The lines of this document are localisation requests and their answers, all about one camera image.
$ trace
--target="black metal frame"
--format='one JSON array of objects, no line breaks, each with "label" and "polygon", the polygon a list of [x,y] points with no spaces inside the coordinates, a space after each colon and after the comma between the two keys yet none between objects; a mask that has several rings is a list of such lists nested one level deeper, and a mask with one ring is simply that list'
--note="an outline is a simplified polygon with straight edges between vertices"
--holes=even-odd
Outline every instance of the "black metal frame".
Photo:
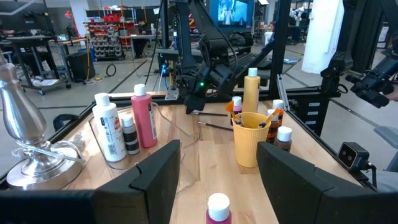
[{"label": "black metal frame", "polygon": [[[236,93],[236,95],[243,95],[243,93],[239,92]],[[298,99],[307,99],[308,93],[300,93],[300,90],[293,90],[288,93],[288,96],[295,96]],[[157,103],[160,106],[165,106],[165,105],[182,105],[183,100],[178,99],[175,101],[166,101],[164,100],[165,95],[157,95],[157,96],[152,96],[152,101],[154,103]],[[268,91],[261,91],[260,92],[260,97],[259,101],[266,101],[266,100],[273,100]],[[207,103],[226,103],[228,102],[228,98],[223,98],[223,97],[211,97],[207,98]],[[123,108],[127,106],[131,106],[131,97],[129,96],[123,96],[123,97],[112,97],[111,102],[115,103],[118,108]],[[53,136],[51,136],[48,140],[51,143],[55,143],[57,141],[63,140],[71,131],[73,131],[81,122],[83,122],[89,115],[92,114],[93,107],[96,105],[95,102],[92,102],[91,105],[89,105],[86,109],[84,109],[78,119],[69,121],[67,124],[65,124],[64,127],[59,129]],[[321,145],[326,152],[329,153],[331,157],[333,157],[336,161],[337,159],[337,153],[327,144],[325,143],[317,134],[315,134],[296,114],[292,113],[291,111],[286,111],[286,113],[302,128],[304,131],[306,131],[314,140]],[[377,191],[377,189],[368,181],[369,179],[360,171],[358,172],[353,172],[353,171],[348,171],[363,187],[372,189],[374,191]],[[6,189],[7,187],[7,181],[6,181],[6,176],[7,174],[4,174],[3,176],[0,176],[0,189]]]}]

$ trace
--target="wooden table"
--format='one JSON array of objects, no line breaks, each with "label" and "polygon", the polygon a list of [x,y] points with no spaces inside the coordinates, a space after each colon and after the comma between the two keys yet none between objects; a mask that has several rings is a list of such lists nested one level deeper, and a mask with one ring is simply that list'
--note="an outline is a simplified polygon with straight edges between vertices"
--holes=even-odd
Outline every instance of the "wooden table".
[{"label": "wooden table", "polygon": [[[131,95],[131,93],[123,93],[112,96]],[[269,101],[260,102],[259,112],[265,113],[270,105]],[[204,111],[226,113],[224,107],[225,103],[206,104]],[[248,169],[236,163],[233,133],[197,124],[199,120],[228,127],[227,117],[186,115],[182,105],[161,106],[160,108],[165,117],[175,122],[188,134],[198,132],[201,135],[199,141],[192,147],[182,149],[182,153],[185,154],[184,163],[186,168],[192,171],[195,183],[175,196],[171,223],[205,223],[208,197],[216,192],[222,192],[229,197],[233,223],[278,223],[258,168]],[[119,111],[119,115],[131,112],[131,108],[126,108]],[[86,141],[83,155],[87,159],[81,174],[66,186],[66,189],[95,189],[121,174],[120,171],[112,170],[106,165],[88,124],[91,117],[92,115],[85,118],[64,138],[72,139],[75,134],[82,133]],[[193,141],[192,138],[185,137],[178,129],[161,118],[157,110],[155,123],[158,146],[141,149],[139,155],[133,159],[134,161],[143,159],[172,139],[181,139],[183,146]],[[292,154],[359,185],[316,140],[287,114],[284,115],[283,125],[293,129]],[[186,179],[183,175],[184,173],[181,173],[180,180]]]}]

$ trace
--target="white cap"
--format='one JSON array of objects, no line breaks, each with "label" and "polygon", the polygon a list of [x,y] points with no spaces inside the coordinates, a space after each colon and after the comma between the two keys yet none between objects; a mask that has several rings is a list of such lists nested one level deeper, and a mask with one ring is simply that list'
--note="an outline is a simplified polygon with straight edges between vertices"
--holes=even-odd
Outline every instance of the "white cap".
[{"label": "white cap", "polygon": [[216,222],[222,222],[229,216],[229,198],[222,193],[210,195],[207,201],[209,216]]},{"label": "white cap", "polygon": [[242,98],[240,96],[234,96],[232,100],[234,101],[234,106],[242,106]]},{"label": "white cap", "polygon": [[281,126],[278,128],[278,135],[276,138],[282,142],[288,142],[292,139],[292,131],[291,128]]},{"label": "white cap", "polygon": [[132,116],[130,114],[123,115],[121,119],[123,127],[130,127],[134,125],[134,122],[132,122]]},{"label": "white cap", "polygon": [[97,93],[94,95],[94,99],[98,106],[108,106],[111,103],[107,93]]},{"label": "white cap", "polygon": [[274,100],[272,102],[273,109],[284,109],[284,101],[283,100]]},{"label": "white cap", "polygon": [[[270,117],[274,112],[275,112],[275,109],[269,109],[268,111],[268,117]],[[275,115],[273,118],[272,118],[272,120],[271,121],[278,121],[278,115]]]},{"label": "white cap", "polygon": [[145,88],[145,85],[144,84],[134,85],[134,94],[136,96],[144,96],[145,94],[147,94],[147,90]]},{"label": "white cap", "polygon": [[250,77],[255,77],[257,76],[257,68],[249,68],[249,74]]}]

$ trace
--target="screen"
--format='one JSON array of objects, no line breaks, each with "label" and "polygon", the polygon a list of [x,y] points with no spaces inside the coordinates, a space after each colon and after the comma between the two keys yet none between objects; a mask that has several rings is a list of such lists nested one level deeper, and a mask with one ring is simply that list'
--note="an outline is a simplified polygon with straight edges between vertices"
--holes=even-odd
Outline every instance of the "screen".
[{"label": "screen", "polygon": [[218,25],[246,27],[248,3],[244,0],[220,0],[218,3]]}]

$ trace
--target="paint bottle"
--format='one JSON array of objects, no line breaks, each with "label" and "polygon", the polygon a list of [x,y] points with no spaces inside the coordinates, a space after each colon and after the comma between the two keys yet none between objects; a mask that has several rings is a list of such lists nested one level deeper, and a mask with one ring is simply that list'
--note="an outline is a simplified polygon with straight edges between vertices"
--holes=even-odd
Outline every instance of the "paint bottle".
[{"label": "paint bottle", "polygon": [[292,129],[282,126],[278,128],[278,135],[275,140],[275,146],[287,152],[290,152],[292,147]]},{"label": "paint bottle", "polygon": [[232,213],[229,210],[229,198],[222,193],[210,195],[207,201],[206,224],[231,224]]},{"label": "paint bottle", "polygon": [[239,114],[242,113],[242,98],[240,96],[234,96],[232,97],[232,100],[234,101],[234,114]]},{"label": "paint bottle", "polygon": [[134,94],[131,104],[137,125],[138,141],[142,147],[155,146],[157,136],[152,96],[147,94],[144,84],[135,85]]},{"label": "paint bottle", "polygon": [[249,73],[244,77],[243,112],[257,113],[259,104],[260,77],[257,68],[249,68]]},{"label": "paint bottle", "polygon": [[130,155],[137,154],[139,152],[139,143],[136,125],[132,121],[132,116],[130,114],[124,115],[121,120],[127,153]]},{"label": "paint bottle", "polygon": [[177,32],[173,33],[173,38],[174,38],[174,50],[178,50],[178,35],[177,35]]},{"label": "paint bottle", "polygon": [[94,98],[96,106],[93,107],[93,114],[104,157],[109,162],[120,161],[126,156],[126,147],[118,109],[106,93],[98,93]]},{"label": "paint bottle", "polygon": [[[275,112],[275,110],[270,109],[267,112],[269,117],[273,114],[273,112]],[[267,135],[268,143],[273,144],[275,142],[275,138],[278,133],[278,127],[279,127],[279,121],[278,121],[278,115],[276,115],[271,119],[271,125],[269,126],[268,135]]]},{"label": "paint bottle", "polygon": [[272,101],[272,109],[278,109],[279,110],[279,127],[282,126],[282,120],[284,118],[284,101],[283,100],[273,100]]}]

